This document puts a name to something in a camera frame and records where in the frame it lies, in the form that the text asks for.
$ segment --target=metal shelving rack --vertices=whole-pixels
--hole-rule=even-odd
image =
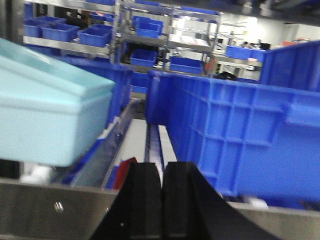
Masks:
[[[45,38],[37,38],[30,36],[23,36],[23,42],[25,44],[38,45],[43,47],[51,47],[81,53],[89,53],[95,55],[109,56],[110,61],[114,62],[114,54],[116,51],[116,35],[119,23],[119,11],[120,11],[120,1],[116,0],[115,5],[103,5],[97,3],[86,2],[83,0],[25,0],[25,2],[34,4],[46,4],[48,6],[54,7],[65,7],[70,9],[79,9],[93,12],[103,12],[103,13],[113,13],[113,29],[112,29],[112,40],[111,43],[105,47],[97,47],[79,44],[78,39],[74,39],[72,42],[50,40]]]
[[[160,35],[159,38],[150,38],[150,37],[136,35],[134,29],[131,27],[132,15],[135,12],[167,17],[169,21],[166,24],[164,24],[163,26],[164,31],[162,31],[163,32],[162,35]],[[121,32],[121,41],[123,42],[139,43],[139,44],[145,44],[148,46],[160,47],[160,48],[164,48],[166,52],[169,52],[170,49],[176,49],[176,50],[185,50],[190,52],[201,53],[202,60],[204,55],[208,56],[209,58],[211,58],[212,56],[212,52],[215,47],[216,41],[210,40],[210,36],[212,36],[212,34],[210,33],[210,24],[217,24],[216,32],[214,33],[214,34],[217,34],[217,31],[219,29],[219,21],[220,21],[219,15],[182,10],[178,6],[171,5],[171,4],[167,4],[167,5],[162,4],[161,6],[154,6],[154,5],[135,3],[132,0],[123,1],[121,15],[123,17],[123,21],[120,28],[120,32]],[[191,28],[173,27],[174,19],[184,19],[184,18],[187,18],[188,20],[191,20],[191,21],[208,23],[208,29],[206,31],[199,31]],[[172,34],[174,30],[206,35],[206,41],[208,45],[188,44],[188,43],[173,41],[170,39],[170,34]],[[121,49],[120,55],[121,56],[123,55],[123,49]],[[167,61],[168,59],[166,59],[166,55],[164,54],[162,59],[163,64],[162,64],[161,70],[176,73],[176,71],[169,70],[168,66],[166,65]],[[160,68],[150,68],[150,67],[143,67],[143,66],[136,66],[136,65],[134,67],[137,72],[142,72],[142,73],[146,73],[149,69],[157,69],[157,70],[160,69]]]

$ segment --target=light blue plastic bin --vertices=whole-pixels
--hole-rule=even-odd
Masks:
[[[114,83],[0,38],[0,159],[67,167],[105,127]]]
[[[115,86],[112,90],[113,97],[110,103],[106,125],[112,123],[115,116],[120,116],[121,108],[129,103],[130,81],[133,73],[131,67],[111,64],[109,59],[106,58],[95,58],[91,60],[83,57],[64,56],[58,57],[58,59],[114,81]]]
[[[161,112],[177,159],[218,192],[320,201],[320,93],[149,74],[147,120]]]

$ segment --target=warehouse shelf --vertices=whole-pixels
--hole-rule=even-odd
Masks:
[[[86,2],[84,0],[25,0],[29,3],[35,4],[47,4],[56,7],[64,7],[71,9],[82,9],[88,11],[99,11],[99,12],[114,12],[114,5],[104,5],[92,2]]]
[[[171,40],[168,41],[168,48],[188,50],[190,52],[207,53],[207,54],[210,54],[212,52],[211,46],[187,44],[187,43],[176,42]]]
[[[32,45],[38,45],[38,46],[50,47],[50,48],[56,48],[56,49],[64,49],[64,50],[70,50],[70,51],[82,52],[82,53],[90,53],[90,54],[97,54],[97,55],[109,54],[108,45],[106,47],[97,47],[97,46],[79,44],[77,43],[77,41],[75,42],[56,41],[56,40],[31,37],[31,36],[23,36],[23,42],[25,44],[32,44]]]
[[[176,73],[176,74],[183,74],[183,75],[203,76],[202,74],[194,74],[194,73],[188,73],[188,72],[182,72],[182,71],[173,71],[167,67],[165,69],[163,69],[163,68],[157,68],[157,67],[131,65],[131,64],[126,64],[126,63],[121,63],[121,65],[134,67],[135,72],[144,73],[144,74],[148,73],[149,70],[157,70],[157,71],[162,71],[162,72]]]
[[[245,28],[246,26],[240,25],[237,23],[227,23],[227,22],[221,22],[220,25],[225,25],[225,26],[230,26],[230,27],[235,27],[235,28]]]
[[[176,19],[186,19],[191,21],[216,23],[219,20],[219,15],[207,14],[202,12],[194,12],[182,9],[173,9],[172,16]]]
[[[152,37],[145,37],[145,36],[138,36],[135,35],[134,31],[130,31],[131,33],[123,33],[122,34],[122,39],[127,42],[131,43],[143,43],[143,44],[148,44],[151,46],[156,46],[156,47],[163,47],[166,45],[167,40],[164,39],[165,36],[162,35],[160,38],[152,38]]]
[[[133,1],[124,1],[124,9],[133,12],[148,13],[153,15],[172,15],[173,9],[168,6],[153,6],[147,4],[136,3]]]

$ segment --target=blue plastic crate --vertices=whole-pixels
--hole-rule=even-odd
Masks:
[[[104,14],[97,14],[94,11],[90,12],[90,18],[93,20],[98,20],[98,21],[104,21],[105,20],[105,15]]]
[[[161,111],[177,159],[218,192],[320,201],[319,93],[149,74],[146,116]]]
[[[251,58],[252,51],[249,48],[239,46],[226,46],[225,55],[233,59],[248,60],[248,58]]]
[[[65,24],[67,22],[66,19],[54,16],[38,16],[35,18],[36,20],[46,21],[52,24]]]
[[[104,47],[112,38],[112,31],[96,27],[88,27],[78,32],[79,43],[96,47]]]
[[[86,2],[89,3],[94,3],[94,4],[104,4],[104,5],[115,5],[116,1],[115,0],[85,0]]]
[[[138,36],[157,39],[160,34],[161,26],[153,23],[139,22],[136,25],[135,33]]]
[[[109,23],[113,23],[114,22],[114,19],[115,19],[115,16],[113,14],[109,14],[109,13],[106,13],[104,15],[104,20],[106,22],[109,22]]]
[[[320,41],[268,50],[260,83],[320,92]]]
[[[264,61],[265,50],[251,49],[251,57],[252,59],[257,59],[258,62]]]
[[[49,26],[42,26],[42,35],[45,39],[71,42],[77,37],[80,27],[68,24],[50,24]]]
[[[106,125],[112,123],[115,116],[120,115],[121,107],[125,107],[129,102],[133,70],[130,67],[111,64],[106,58],[90,60],[84,57],[64,56],[58,59],[115,82]]]
[[[25,46],[33,51],[36,51],[38,53],[42,53],[45,55],[49,55],[49,56],[59,56],[61,54],[61,51],[58,48],[38,46],[38,45],[32,45],[32,44],[26,44]]]
[[[35,38],[42,38],[41,27],[49,26],[46,21],[28,19],[24,21],[24,35]]]
[[[168,125],[171,108],[173,75],[168,72],[148,72],[144,115],[148,124]]]
[[[156,51],[136,48],[130,56],[131,64],[152,68],[156,63],[157,55]]]
[[[89,26],[89,28],[96,28],[96,29],[101,29],[103,31],[111,31],[112,30],[112,26],[108,26],[108,25],[104,25],[104,24],[92,24]]]
[[[132,92],[146,94],[148,90],[148,79],[148,74],[134,72],[131,79]]]
[[[34,10],[31,2],[24,3],[24,19],[32,19],[34,17]]]
[[[160,6],[159,2],[156,1],[144,1],[144,0],[135,0],[137,4],[146,4],[151,6]]]
[[[153,20],[153,19],[150,19],[150,18],[144,17],[144,16],[133,16],[132,17],[132,25],[136,28],[138,23],[149,23],[149,24],[160,25],[159,35],[161,35],[162,29],[164,27],[163,21]]]
[[[170,58],[170,70],[190,74],[201,74],[203,65],[199,60],[172,56]]]

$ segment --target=metal shelf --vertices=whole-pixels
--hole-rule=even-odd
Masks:
[[[235,35],[230,35],[230,34],[226,34],[226,33],[217,33],[218,36],[221,36],[223,38],[227,38],[227,39],[237,39],[237,40],[242,40],[243,38],[240,38],[240,37],[236,37]]]
[[[249,65],[249,66],[255,66],[255,67],[262,67],[262,62],[259,61],[248,61],[248,60],[242,60],[237,58],[231,58],[224,55],[214,55],[214,59],[216,62],[227,62],[227,63],[234,63],[234,64],[243,64],[243,65]]]
[[[135,3],[128,0],[124,1],[124,8],[134,12],[148,13],[153,15],[171,15],[173,9],[166,6],[153,6],[141,3]]]
[[[314,26],[320,26],[319,15],[305,14],[292,14],[290,12],[280,12],[269,9],[267,4],[261,4],[258,7],[229,4],[219,0],[197,0],[197,1],[186,1],[181,2],[180,0],[159,0],[163,4],[170,5],[184,5],[193,8],[202,8],[205,10],[214,10],[217,12],[225,12],[238,15],[246,15],[257,18],[267,18],[273,20],[280,20],[292,23],[309,24]]]
[[[38,45],[43,47],[64,49],[64,50],[97,54],[97,55],[108,55],[110,52],[108,45],[106,47],[97,47],[97,46],[83,45],[77,42],[56,41],[56,40],[31,37],[31,36],[23,36],[23,42],[25,44],[32,44],[32,45]]]
[[[187,44],[187,43],[181,43],[181,42],[170,41],[170,40],[168,41],[168,48],[169,49],[186,49],[191,52],[206,53],[206,54],[210,54],[212,52],[211,46]]]
[[[163,38],[138,36],[138,35],[130,34],[126,32],[122,34],[122,39],[124,41],[131,42],[131,43],[143,43],[143,44],[148,44],[156,47],[165,47],[167,44],[167,40]]]
[[[163,69],[163,68],[156,68],[156,67],[131,65],[131,64],[126,64],[126,63],[121,63],[121,65],[134,67],[135,72],[144,73],[144,74],[148,73],[149,70],[154,70],[154,71],[162,71],[162,72],[167,72],[167,73],[176,73],[176,74],[184,74],[184,75],[192,75],[192,76],[203,76],[203,74],[194,74],[194,73],[188,73],[188,72],[183,72],[183,71],[172,71],[167,68]]]
[[[208,31],[206,30],[197,30],[197,29],[186,28],[186,27],[172,27],[172,28],[181,32],[195,33],[195,34],[208,34]]]
[[[234,23],[227,23],[227,22],[220,22],[220,25],[230,26],[230,27],[236,27],[236,28],[245,28],[244,25],[234,24]]]
[[[86,2],[84,0],[25,0],[35,4],[47,4],[70,9],[82,9],[88,11],[114,12],[115,6]]]
[[[193,20],[199,22],[209,22],[209,23],[216,23],[219,20],[219,15],[214,14],[207,14],[202,12],[193,12],[187,11],[182,9],[173,9],[173,17],[178,19],[186,19],[186,20]]]

